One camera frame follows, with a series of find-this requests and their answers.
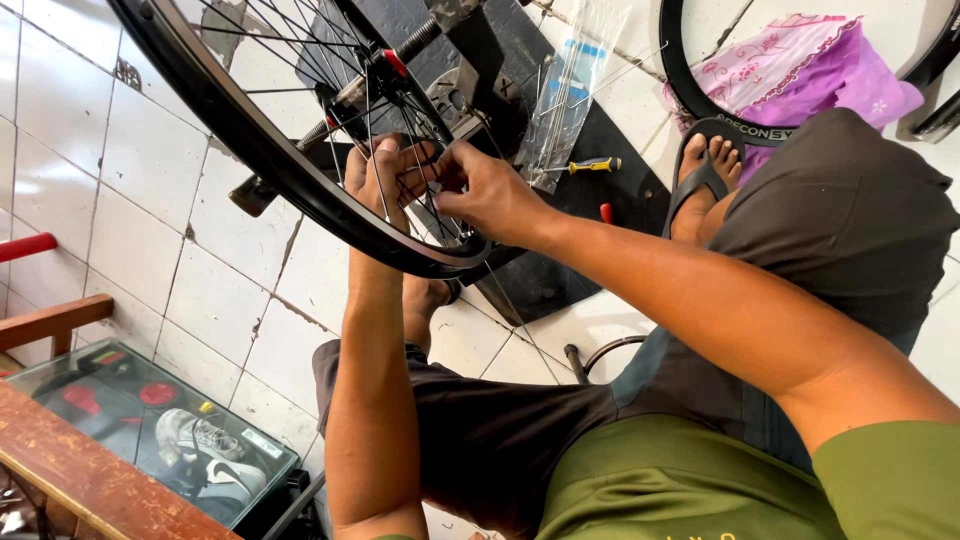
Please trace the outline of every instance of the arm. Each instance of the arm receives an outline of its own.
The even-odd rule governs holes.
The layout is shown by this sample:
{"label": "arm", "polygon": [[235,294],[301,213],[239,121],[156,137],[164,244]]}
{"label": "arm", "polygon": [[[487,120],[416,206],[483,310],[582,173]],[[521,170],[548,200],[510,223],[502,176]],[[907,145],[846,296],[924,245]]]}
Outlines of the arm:
{"label": "arm", "polygon": [[886,340],[789,282],[706,250],[562,214],[507,163],[466,144],[452,145],[440,165],[444,184],[469,185],[466,194],[441,193],[441,212],[608,288],[773,397],[811,454],[870,424],[960,423],[960,409]]}
{"label": "arm", "polygon": [[[394,137],[380,137],[374,144],[376,171],[357,149],[350,152],[347,190],[383,216],[378,171],[383,196],[392,202],[387,205],[391,223],[403,230],[409,225],[396,203],[394,178],[415,160],[412,149],[398,152]],[[411,184],[420,182],[417,174]],[[402,286],[402,273],[350,250],[340,367],[325,439],[328,501],[338,538],[427,537],[420,506],[417,408],[404,353]]]}

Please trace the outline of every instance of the glass display case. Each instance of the glass display case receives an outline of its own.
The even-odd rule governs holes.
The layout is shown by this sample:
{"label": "glass display case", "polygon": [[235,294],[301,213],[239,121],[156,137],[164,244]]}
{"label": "glass display case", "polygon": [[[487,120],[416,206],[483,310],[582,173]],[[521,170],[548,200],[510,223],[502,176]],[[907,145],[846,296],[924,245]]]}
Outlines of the glass display case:
{"label": "glass display case", "polygon": [[108,338],[5,380],[227,528],[297,454]]}

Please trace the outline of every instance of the red handle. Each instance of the red handle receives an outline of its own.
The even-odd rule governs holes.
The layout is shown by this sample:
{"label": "red handle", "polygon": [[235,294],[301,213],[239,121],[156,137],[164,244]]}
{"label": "red handle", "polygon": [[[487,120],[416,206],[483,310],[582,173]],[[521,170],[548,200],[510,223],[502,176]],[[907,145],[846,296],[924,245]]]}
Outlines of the red handle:
{"label": "red handle", "polygon": [[610,203],[600,205],[600,217],[607,225],[613,225],[613,207],[610,206]]}
{"label": "red handle", "polygon": [[0,244],[0,262],[54,249],[57,249],[57,239],[50,233],[27,236]]}

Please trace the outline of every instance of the yellow and blue screwdriver handle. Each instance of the yellow and blue screwdriver handle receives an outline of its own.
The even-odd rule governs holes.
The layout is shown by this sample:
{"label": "yellow and blue screwdriver handle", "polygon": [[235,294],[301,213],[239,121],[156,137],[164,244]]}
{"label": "yellow and blue screwdriver handle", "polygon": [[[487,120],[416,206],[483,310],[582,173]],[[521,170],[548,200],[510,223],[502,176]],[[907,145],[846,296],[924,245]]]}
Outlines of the yellow and blue screwdriver handle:
{"label": "yellow and blue screwdriver handle", "polygon": [[620,158],[593,158],[580,162],[571,161],[570,165],[556,169],[546,169],[543,172],[566,171],[570,174],[577,174],[580,171],[606,171],[613,172],[620,170]]}

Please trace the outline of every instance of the pink floral fabric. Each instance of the pink floral fabric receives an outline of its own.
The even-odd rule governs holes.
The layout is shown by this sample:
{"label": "pink floral fabric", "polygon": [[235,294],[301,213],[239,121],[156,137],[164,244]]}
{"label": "pink floral fabric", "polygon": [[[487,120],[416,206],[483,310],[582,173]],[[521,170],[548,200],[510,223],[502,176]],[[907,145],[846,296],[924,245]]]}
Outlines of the pink floral fabric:
{"label": "pink floral fabric", "polygon": [[[924,98],[897,80],[863,36],[861,19],[796,14],[690,69],[714,103],[756,123],[797,126],[818,112],[846,107],[882,130]],[[669,83],[664,93],[672,99]],[[685,131],[692,118],[676,102],[674,109]],[[774,151],[749,146],[740,185]]]}

